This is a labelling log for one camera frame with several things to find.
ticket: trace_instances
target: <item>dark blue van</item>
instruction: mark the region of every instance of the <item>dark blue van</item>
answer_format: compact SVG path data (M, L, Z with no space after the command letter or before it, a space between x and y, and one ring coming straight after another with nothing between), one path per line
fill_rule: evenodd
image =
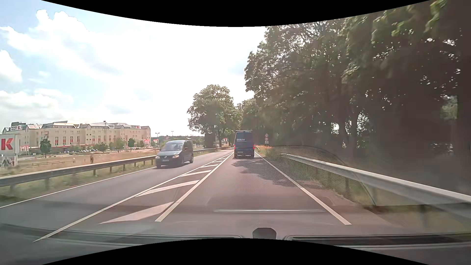
M252 131L236 131L234 140L234 158L255 156L255 144Z

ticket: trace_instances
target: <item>white cloud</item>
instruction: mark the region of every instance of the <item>white cloud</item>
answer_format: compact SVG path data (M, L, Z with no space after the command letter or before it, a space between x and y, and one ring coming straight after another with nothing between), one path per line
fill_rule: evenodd
M0 91L0 125L7 127L13 121L27 123L51 122L66 119L68 114L59 107L56 99L25 92L9 93Z
M32 81L32 82L35 82L35 83L38 83L38 84L45 84L46 82L43 81L43 80L40 80L40 79L36 79L36 78L28 78L29 81Z
M67 119L115 120L149 125L163 134L186 134L190 133L186 112L193 94L206 85L227 86L236 103L253 95L245 92L241 73L249 52L263 38L264 27L200 27L129 19L132 26L127 30L106 35L89 31L65 12L52 18L39 10L36 17L38 25L25 33L6 26L0 27L0 34L28 56L103 84L103 90L95 93L103 99L101 104L74 110L74 117ZM43 78L29 80L44 83ZM45 91L41 95L60 99ZM80 99L75 101L71 107L80 105ZM156 109L165 111L156 114Z
M43 71L39 71L38 74L42 77L49 77L50 76L50 73L48 72L43 72Z
M21 82L21 69L15 65L6 50L0 50L0 77Z
M43 96L48 96L48 97L53 98L53 99L63 99L63 100L66 100L69 103L73 102L73 98L70 95L64 95L59 90L38 88L34 91L34 93L40 94L40 95L43 95Z

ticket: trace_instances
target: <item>road sign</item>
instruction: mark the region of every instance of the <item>road sign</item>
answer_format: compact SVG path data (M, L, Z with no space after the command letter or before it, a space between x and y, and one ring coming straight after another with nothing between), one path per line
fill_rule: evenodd
M19 138L16 134L2 134L0 135L0 154L11 156L19 153L20 145Z

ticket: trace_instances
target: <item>white lane marking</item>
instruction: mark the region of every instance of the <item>white lane marking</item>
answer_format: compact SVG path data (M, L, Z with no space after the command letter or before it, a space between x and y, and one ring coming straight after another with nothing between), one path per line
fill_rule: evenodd
M214 210L216 213L325 213L322 209L314 210Z
M287 179L289 179L291 182L293 182L294 185L296 185L298 188L300 188L304 193L306 193L309 197L311 197L313 200L315 200L318 204L320 204L324 209L326 209L329 213L331 213L335 218L337 218L340 222L342 222L344 225L350 225L351 223L347 221L345 218L343 218L340 214L332 210L330 207L327 206L324 202L319 200L316 196L314 196L312 193L310 193L307 189L303 188L301 185L299 185L296 181L294 181L292 178L290 178L288 175L283 173L281 170L279 170L276 166L272 165L270 162L268 162L264 157L261 155L257 154L259 157L261 157L265 162L269 163L270 166L272 166L274 169L276 169L278 172L280 172L283 176L285 176Z
M154 206L142 211L138 211L132 214L128 214L125 216L121 216L115 219L111 219L109 221L101 222L100 224L107 224L107 223L115 223L115 222L125 222L125 221L138 221L144 218L151 217L153 215L158 215L159 213L163 212L167 207L172 204L173 202L169 202L166 204Z
M218 164L214 164L214 165L209 165L209 166L202 166L202 167L210 167L210 166L217 166Z
M169 213L171 213L173 211L173 209L175 209L186 197L188 197L188 195L190 195L191 192L193 192L196 188L198 188L198 186L203 183L203 181L205 179L207 179L216 169L218 169L219 166L221 166L224 161L222 161L217 167L215 167L213 170L211 170L211 172L209 172L206 176L204 176L204 178L202 178L195 186L193 186L189 191L187 191L182 197L180 197L174 204L172 204L167 210L165 210L165 212L163 214L161 214L155 221L156 222L162 222L162 220L167 216L169 215Z
M179 188L179 187L183 187L183 186L193 185L193 184L196 184L198 181L199 181L199 180L188 181L188 182L185 182L185 183L180 183L180 184L175 184L175 185L170 185L170 186L166 186L166 187L161 187L161 188L149 190L149 191L146 191L146 192L144 192L144 193L142 193L142 194L137 195L136 197L144 196L144 195L147 195L147 194L156 193L156 192L159 192L159 191L171 190L171 189L174 189L174 188Z
M191 175L196 175L196 174L201 174L201 173L208 173L209 171L210 171L210 170L204 170L204 171L198 171L198 172L188 173L188 174L182 175L182 177L191 176Z
M200 155L200 156L197 156L197 157L202 157L202 156L210 155L210 154L215 154L215 153L207 153L207 154ZM119 175L119 176L116 176L116 177L107 178L107 179L104 179L104 180L99 180L99 181L95 181L95 182L83 184L83 185L80 185L80 186L77 186L77 187L72 187L72 188L68 188L68 189L65 189L65 190L55 191L55 192L53 192L53 193L41 195L41 196L34 197L34 198L31 198L31 199L26 199L26 200L14 202L14 203L11 203L11 204L7 204L7 205L4 205L4 206L1 206L0 209L2 209L2 208L4 208L4 207L8 207L8 206L15 205L15 204L18 204L18 203L26 202L26 201L29 201L29 200L39 199L39 198L42 198L42 197L44 197L44 196L49 196L49 195L56 194L56 193L59 193L59 192L63 192L63 191L66 191L66 190L71 190L71 189L75 189L75 188L80 188L80 187L87 186L87 185L90 185L90 184L95 184L95 183L102 182L102 181L105 181L105 180L111 180L111 179L114 179L114 178L117 178L117 177L126 176L126 175L129 175L129 174L132 174L132 173L137 173L137 172L141 172L141 171L144 171L144 170L147 170L147 169L152 169L152 168L155 168L155 166L150 167L150 168L146 168L146 169L142 169L142 170L139 170L139 171L134 171L134 172L126 173L126 174Z
M190 172L192 172L192 171L195 171L196 169L199 169L199 168L200 168L200 167L197 167L197 168L195 168L195 169L193 169L193 170L188 171L187 173L190 173ZM74 226L74 225L76 225L76 224L78 224L78 223L80 223L80 222L82 222L82 221L84 221L84 220L87 220L87 219L90 218L90 217L93 217L93 216L95 216L95 215L97 215L97 214L99 214L99 213L101 213L101 212L104 212L104 211L108 210L108 209L111 208L111 207L114 207L114 206L116 206L116 205L118 205L118 204L120 204L120 203L123 203L123 202L125 202L125 201L127 201L127 200L129 200L129 199L132 199L132 198L136 197L136 196L139 195L139 194L142 194L142 193L144 193L144 192L146 192L146 191L155 189L155 188L157 188L157 187L160 186L160 185L164 185L164 184L167 183L167 182L170 182L170 181L172 181L172 180L174 180L174 179L177 179L177 178L181 177L182 175L179 175L179 176L176 176L176 177L174 177L174 178L171 178L171 179L169 179L169 180L167 180L167 181L164 181L164 182L162 182L162 183L160 183L160 184L155 185L154 187L150 187L150 188L147 189L147 190L143 190L143 191L141 191L141 192L139 192L139 193L136 193L136 194L134 194L134 195L132 195L132 196L127 197L126 199L122 199L122 200L120 200L120 201L118 201L118 202L116 202L116 203L113 203L112 205L107 206L107 207L105 207L105 208L103 208L103 209L101 209L101 210L99 210L99 211L96 211L96 212L93 213L93 214L87 215L87 216L84 217L84 218L81 218L81 219L79 219L79 220L77 220L77 221L75 221L75 222L73 222L73 223L70 223L70 224L68 224L68 225L66 225L66 226L64 226L64 227L61 227L61 228L59 228L59 229L57 229L57 230L55 230L55 231L53 231L53 232L51 232L51 233L49 233L49 234L47 234L47 235L41 237L41 238L38 238L38 239L36 239L36 240L33 241L33 242L37 242L37 241L40 241L40 240L42 240L42 239L48 238L48 237L50 237L50 236L53 236L53 235L55 235L55 234L57 234L57 233L59 233L59 232L65 230L65 229L67 229L67 228L69 228L69 227L71 227L71 226Z

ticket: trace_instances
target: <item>car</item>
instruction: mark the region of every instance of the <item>car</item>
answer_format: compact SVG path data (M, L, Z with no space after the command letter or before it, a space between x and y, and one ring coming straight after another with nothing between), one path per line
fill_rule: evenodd
M168 141L155 156L155 166L182 166L193 163L193 143L191 140Z
M236 131L234 139L234 158L255 157L255 144L252 131Z

